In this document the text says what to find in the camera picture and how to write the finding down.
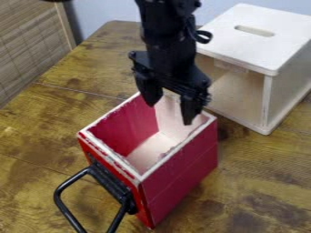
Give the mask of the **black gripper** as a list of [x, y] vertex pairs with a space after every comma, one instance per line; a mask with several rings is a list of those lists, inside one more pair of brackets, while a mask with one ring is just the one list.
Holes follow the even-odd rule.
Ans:
[[146, 45], [144, 51], [130, 51], [128, 58], [145, 104], [157, 103], [164, 88], [172, 91], [181, 96], [182, 124], [189, 126], [210, 101], [210, 81], [194, 62], [196, 42], [184, 39], [162, 46]]

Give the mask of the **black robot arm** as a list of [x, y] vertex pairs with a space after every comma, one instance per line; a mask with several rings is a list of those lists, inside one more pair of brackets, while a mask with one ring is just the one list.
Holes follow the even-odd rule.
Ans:
[[209, 102], [210, 80], [196, 67], [196, 44], [212, 33], [196, 29], [200, 0], [134, 0], [141, 17], [142, 51], [130, 51], [132, 73], [142, 100], [153, 106], [166, 89], [180, 96], [188, 126]]

